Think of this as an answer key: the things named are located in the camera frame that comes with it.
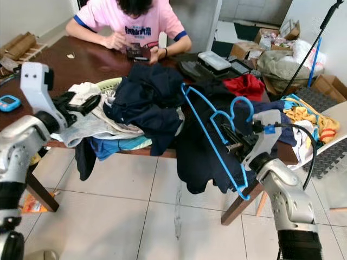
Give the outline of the blue plastic hanger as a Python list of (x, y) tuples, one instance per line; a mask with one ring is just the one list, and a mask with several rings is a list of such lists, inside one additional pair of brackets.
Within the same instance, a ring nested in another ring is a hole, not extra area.
[(255, 112), (247, 97), (236, 96), (222, 83), (181, 84), (187, 119), (179, 135), (178, 175), (188, 191), (199, 194), (212, 181), (223, 193), (237, 192), (242, 200), (255, 173), (243, 157), (228, 151), (236, 136), (252, 133)]

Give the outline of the person's right hand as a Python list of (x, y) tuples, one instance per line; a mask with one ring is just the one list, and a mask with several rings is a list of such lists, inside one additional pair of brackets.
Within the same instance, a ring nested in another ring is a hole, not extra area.
[(114, 32), (112, 35), (107, 36), (102, 43), (107, 49), (119, 50), (121, 52), (126, 51), (128, 40), (124, 33)]

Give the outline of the person's left hand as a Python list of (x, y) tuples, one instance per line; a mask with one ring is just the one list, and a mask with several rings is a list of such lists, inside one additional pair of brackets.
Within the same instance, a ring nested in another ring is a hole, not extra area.
[(149, 58), (149, 64), (152, 65), (156, 62), (158, 62), (160, 59), (164, 59), (167, 56), (168, 50), (167, 48), (159, 48), (159, 47), (152, 47), (150, 49), (150, 58)]

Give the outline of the light green laundry basket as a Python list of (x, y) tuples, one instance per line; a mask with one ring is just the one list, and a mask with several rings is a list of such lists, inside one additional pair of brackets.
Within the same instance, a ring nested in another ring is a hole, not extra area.
[(113, 79), (102, 80), (97, 82), (97, 87), (102, 93), (114, 91), (122, 82), (122, 77), (114, 77)]

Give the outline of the brown wooden table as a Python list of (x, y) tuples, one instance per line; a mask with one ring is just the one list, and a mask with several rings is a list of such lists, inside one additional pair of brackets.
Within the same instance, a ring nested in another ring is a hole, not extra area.
[[(67, 54), (76, 54), (74, 59), (66, 57)], [(73, 37), (64, 36), (54, 45), (43, 49), (32, 61), (45, 63), (55, 72), (54, 88), (50, 91), (51, 97), (60, 96), (65, 93), (72, 84), (82, 82), (101, 82), (114, 77), (126, 76), (132, 67), (124, 54), (108, 50), (94, 43), (85, 42)], [(20, 99), (22, 105), (12, 112), (0, 113), (0, 130), (17, 121), (24, 115), (33, 115), (33, 110), (22, 94), (19, 80), (8, 82), (0, 87), (2, 96), (10, 95)], [(279, 159), (286, 164), (297, 163), (293, 154), (292, 146), (278, 142)], [(59, 203), (52, 197), (47, 189), (38, 181), (32, 173), (27, 177), (27, 188), (25, 189), (38, 202), (45, 206), (49, 212), (55, 212)], [(243, 194), (250, 195), (251, 200), (243, 200), (237, 197), (226, 212), (221, 216), (221, 225), (230, 225), (262, 192), (262, 184), (251, 184), (250, 191)]]

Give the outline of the teal blue garment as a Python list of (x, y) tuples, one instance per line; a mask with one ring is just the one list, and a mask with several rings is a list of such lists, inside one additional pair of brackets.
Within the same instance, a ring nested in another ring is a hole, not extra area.
[(94, 149), (96, 157), (100, 161), (109, 158), (111, 154), (119, 151), (131, 151), (151, 146), (151, 139), (146, 136), (138, 136), (130, 139), (97, 139), (92, 137), (90, 144)]

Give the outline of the navy polo with red logo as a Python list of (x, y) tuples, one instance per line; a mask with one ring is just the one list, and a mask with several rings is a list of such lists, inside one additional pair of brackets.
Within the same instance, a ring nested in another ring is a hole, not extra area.
[(116, 123), (141, 129), (152, 141), (150, 154), (160, 156), (183, 123), (178, 113), (183, 82), (184, 77), (173, 68), (136, 63), (102, 110)]

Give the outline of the yellow orange garment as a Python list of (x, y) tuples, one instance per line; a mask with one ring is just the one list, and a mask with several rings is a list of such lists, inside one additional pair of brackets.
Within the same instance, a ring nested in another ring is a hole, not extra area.
[(284, 96), (281, 100), (285, 102), (283, 112), (292, 123), (309, 121), (313, 126), (318, 127), (314, 136), (318, 137), (320, 142), (327, 144), (336, 137), (340, 128), (340, 123), (337, 120), (320, 114), (295, 94)]

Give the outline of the black mesh mat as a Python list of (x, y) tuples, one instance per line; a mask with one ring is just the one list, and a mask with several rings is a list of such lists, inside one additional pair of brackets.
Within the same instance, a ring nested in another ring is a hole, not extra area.
[(302, 88), (295, 92), (295, 95), (300, 97), (304, 102), (307, 102), (315, 109), (315, 111), (320, 113), (339, 104), (339, 101), (335, 101), (331, 97), (322, 94), (313, 88)]

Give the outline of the olive fabric bag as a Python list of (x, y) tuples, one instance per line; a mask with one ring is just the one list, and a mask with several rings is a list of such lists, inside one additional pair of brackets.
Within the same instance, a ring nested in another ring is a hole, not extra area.
[(300, 69), (294, 82), (306, 83), (310, 70), (295, 61), (292, 50), (265, 50), (258, 58), (258, 70), (271, 80), (287, 84)]

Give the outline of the clear plastic box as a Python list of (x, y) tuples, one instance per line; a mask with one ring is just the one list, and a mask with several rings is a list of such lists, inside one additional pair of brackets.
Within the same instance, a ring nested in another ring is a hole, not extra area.
[(208, 67), (208, 69), (211, 69), (213, 71), (227, 71), (231, 67), (231, 64), (230, 62), (228, 62), (228, 60), (223, 59), (223, 57), (211, 50), (201, 52), (197, 54), (197, 57), (203, 65), (205, 65), (206, 67)]

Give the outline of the person in pink shirt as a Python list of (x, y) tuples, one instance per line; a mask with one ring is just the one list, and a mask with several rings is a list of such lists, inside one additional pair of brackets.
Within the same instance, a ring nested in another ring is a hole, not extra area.
[(169, 0), (88, 0), (72, 18), (102, 36), (124, 33), (128, 43), (159, 47), (165, 33), (173, 43), (188, 35)]

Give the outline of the open cardboard box with items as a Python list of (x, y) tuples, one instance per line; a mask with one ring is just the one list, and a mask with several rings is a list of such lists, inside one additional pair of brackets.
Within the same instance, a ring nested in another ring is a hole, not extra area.
[(264, 50), (292, 50), (299, 35), (300, 22), (290, 19), (279, 30), (260, 28), (254, 42)]

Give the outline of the blue stick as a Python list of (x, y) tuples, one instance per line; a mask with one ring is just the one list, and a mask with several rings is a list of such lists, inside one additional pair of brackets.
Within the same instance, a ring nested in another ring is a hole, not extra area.
[(310, 89), (310, 87), (312, 86), (312, 82), (314, 80), (314, 72), (316, 71), (316, 66), (317, 66), (317, 61), (319, 59), (319, 50), (320, 50), (320, 45), (322, 44), (322, 37), (319, 36), (315, 43), (312, 45), (312, 51), (313, 51), (313, 60), (312, 60), (312, 64), (311, 64), (311, 70), (310, 70), (310, 74), (309, 74), (309, 79), (307, 81), (307, 88)]

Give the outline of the black doormat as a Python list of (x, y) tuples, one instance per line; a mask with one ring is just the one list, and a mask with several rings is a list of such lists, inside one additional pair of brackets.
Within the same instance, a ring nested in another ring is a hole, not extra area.
[(253, 41), (261, 27), (232, 22), (218, 21), (215, 30), (215, 41), (234, 43), (238, 40)]

